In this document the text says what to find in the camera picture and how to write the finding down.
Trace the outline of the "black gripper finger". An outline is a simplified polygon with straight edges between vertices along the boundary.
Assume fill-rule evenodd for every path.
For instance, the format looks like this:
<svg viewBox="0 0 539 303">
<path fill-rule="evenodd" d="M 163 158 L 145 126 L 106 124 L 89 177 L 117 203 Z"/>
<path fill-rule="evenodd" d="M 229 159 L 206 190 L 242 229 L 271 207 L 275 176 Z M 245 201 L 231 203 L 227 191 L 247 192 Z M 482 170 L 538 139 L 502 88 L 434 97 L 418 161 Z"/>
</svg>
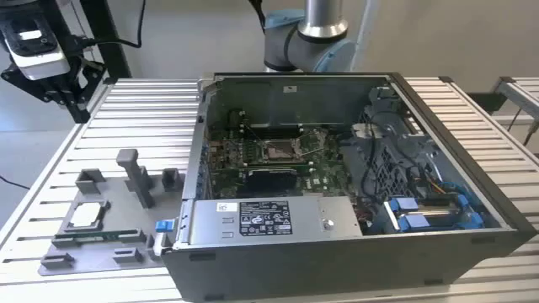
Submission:
<svg viewBox="0 0 539 303">
<path fill-rule="evenodd" d="M 106 66 L 98 61 L 71 60 L 67 74 L 66 107 L 77 123 L 87 123 L 91 114 L 89 102 L 103 79 Z"/>
<path fill-rule="evenodd" d="M 62 94 L 65 84 L 63 75 L 30 80 L 23 75 L 19 67 L 11 65 L 2 71 L 2 79 L 45 103 L 57 102 L 59 105 L 66 105 L 66 98 Z"/>
</svg>

